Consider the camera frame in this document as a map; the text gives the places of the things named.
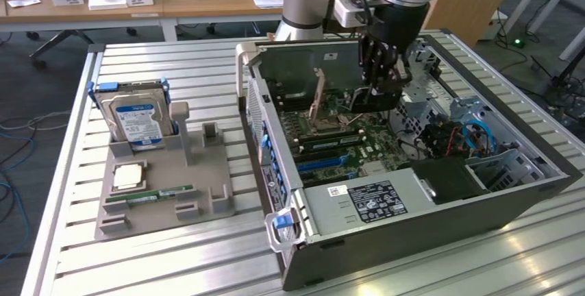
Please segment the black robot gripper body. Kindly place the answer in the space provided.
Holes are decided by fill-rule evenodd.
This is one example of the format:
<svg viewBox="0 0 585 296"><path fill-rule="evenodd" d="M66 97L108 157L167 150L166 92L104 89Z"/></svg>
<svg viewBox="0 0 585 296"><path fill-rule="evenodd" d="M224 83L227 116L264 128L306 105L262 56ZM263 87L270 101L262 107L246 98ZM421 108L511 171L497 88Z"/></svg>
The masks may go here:
<svg viewBox="0 0 585 296"><path fill-rule="evenodd" d="M420 33L429 7L429 3L412 7L395 3L378 6L374 23L366 28L367 39L405 53Z"/></svg>

